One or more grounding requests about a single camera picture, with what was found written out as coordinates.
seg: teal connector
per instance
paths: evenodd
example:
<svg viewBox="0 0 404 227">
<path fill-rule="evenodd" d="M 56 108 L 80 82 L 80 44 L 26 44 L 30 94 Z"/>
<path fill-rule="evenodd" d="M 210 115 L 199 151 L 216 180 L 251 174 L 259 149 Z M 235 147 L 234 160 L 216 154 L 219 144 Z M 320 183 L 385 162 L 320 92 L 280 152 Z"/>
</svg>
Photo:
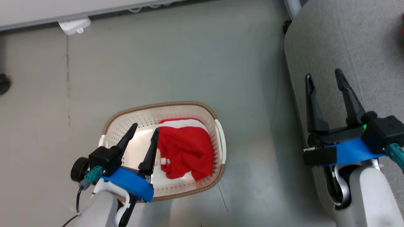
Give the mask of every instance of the teal connector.
<svg viewBox="0 0 404 227">
<path fill-rule="evenodd" d="M 387 147 L 386 155 L 404 170 L 404 151 L 397 143 L 392 143 Z"/>
<path fill-rule="evenodd" d="M 83 187 L 83 190 L 86 190 L 90 185 L 101 178 L 102 175 L 102 167 L 95 166 L 92 168 L 85 176 L 82 181 L 78 184 L 79 187 Z"/>
</svg>

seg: brown basket rim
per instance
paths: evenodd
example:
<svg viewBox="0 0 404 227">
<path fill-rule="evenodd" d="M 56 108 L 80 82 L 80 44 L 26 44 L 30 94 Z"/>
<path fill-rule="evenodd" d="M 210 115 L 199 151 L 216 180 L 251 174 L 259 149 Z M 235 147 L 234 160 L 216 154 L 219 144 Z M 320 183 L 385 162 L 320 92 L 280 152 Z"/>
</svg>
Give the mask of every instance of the brown basket rim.
<svg viewBox="0 0 404 227">
<path fill-rule="evenodd" d="M 102 129 L 102 135 L 106 135 L 111 123 L 116 118 L 118 118 L 118 117 L 120 117 L 120 116 L 122 116 L 124 114 L 132 113 L 132 112 L 136 112 L 136 111 L 141 111 L 141 110 L 145 110 L 145 109 L 152 109 L 152 108 L 165 107 L 165 106 L 176 106 L 176 105 L 196 105 L 196 106 L 200 106 L 200 107 L 206 109 L 212 115 L 213 119 L 217 120 L 217 116 L 216 116 L 215 112 L 209 106 L 207 106 L 207 105 L 205 105 L 203 103 L 200 103 L 200 102 L 186 101 L 186 102 L 156 103 L 156 104 L 150 104 L 150 105 L 144 105 L 144 106 L 135 107 L 135 108 L 131 108 L 131 109 L 126 109 L 126 110 L 123 110 L 123 111 L 120 111 L 120 112 L 114 114 L 107 121 L 104 128 Z M 195 190 L 192 190 L 192 191 L 187 191 L 187 192 L 183 192 L 183 193 L 174 194 L 174 195 L 165 195 L 165 196 L 153 197 L 152 202 L 163 201 L 163 200 L 172 200 L 172 199 L 181 198 L 181 197 L 184 197 L 184 196 L 193 195 L 193 194 L 197 194 L 197 193 L 209 190 L 219 182 L 219 180 L 223 176 L 224 170 L 225 170 L 225 164 L 221 164 L 219 174 L 217 175 L 215 180 L 212 183 L 210 183 L 209 185 L 205 186 L 205 187 L 195 189 Z"/>
</svg>

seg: laundry basket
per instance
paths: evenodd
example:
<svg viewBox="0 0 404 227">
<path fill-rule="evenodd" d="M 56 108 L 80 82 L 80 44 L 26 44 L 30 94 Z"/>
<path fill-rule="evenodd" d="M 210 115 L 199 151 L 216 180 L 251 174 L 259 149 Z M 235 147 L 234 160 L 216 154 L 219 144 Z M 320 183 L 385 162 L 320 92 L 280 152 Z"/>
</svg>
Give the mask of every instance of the laundry basket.
<svg viewBox="0 0 404 227">
<path fill-rule="evenodd" d="M 168 179 L 160 167 L 160 154 L 156 155 L 151 182 L 154 187 L 153 201 L 170 200 L 206 191 L 222 177 L 226 162 L 226 140 L 222 126 L 213 110 L 198 102 L 171 102 L 127 109 L 111 117 L 102 131 L 99 146 L 116 145 L 133 123 L 138 128 L 122 158 L 122 165 L 137 169 L 150 146 L 150 138 L 159 122 L 168 119 L 192 118 L 202 122 L 208 129 L 210 142 L 215 152 L 213 174 L 195 181 L 190 173 L 177 179 Z"/>
</svg>

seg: gray sofa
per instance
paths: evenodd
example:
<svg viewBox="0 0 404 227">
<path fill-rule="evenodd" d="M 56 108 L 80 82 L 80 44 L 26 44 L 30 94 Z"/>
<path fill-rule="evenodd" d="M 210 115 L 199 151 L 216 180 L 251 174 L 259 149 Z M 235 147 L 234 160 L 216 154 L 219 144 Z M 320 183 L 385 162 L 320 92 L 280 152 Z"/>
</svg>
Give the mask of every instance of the gray sofa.
<svg viewBox="0 0 404 227">
<path fill-rule="evenodd" d="M 307 139 L 304 76 L 311 73 L 330 128 L 346 125 L 334 70 L 340 68 L 365 111 L 404 122 L 404 0 L 309 0 L 290 25 L 285 53 Z M 388 158 L 380 163 L 403 215 L 404 176 Z M 319 189 L 322 183 L 316 182 Z M 332 202 L 319 194 L 330 212 Z"/>
</svg>

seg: red cloth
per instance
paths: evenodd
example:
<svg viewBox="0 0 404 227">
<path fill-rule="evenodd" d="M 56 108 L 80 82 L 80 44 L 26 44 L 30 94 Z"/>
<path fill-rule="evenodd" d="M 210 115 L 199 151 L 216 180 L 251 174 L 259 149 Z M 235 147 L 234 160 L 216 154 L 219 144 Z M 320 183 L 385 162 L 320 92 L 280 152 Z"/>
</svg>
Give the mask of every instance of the red cloth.
<svg viewBox="0 0 404 227">
<path fill-rule="evenodd" d="M 161 126 L 159 130 L 157 148 L 161 157 L 169 160 L 169 165 L 161 165 L 167 178 L 183 177 L 192 171 L 198 181 L 213 173 L 214 151 L 209 134 L 203 128 Z"/>
</svg>

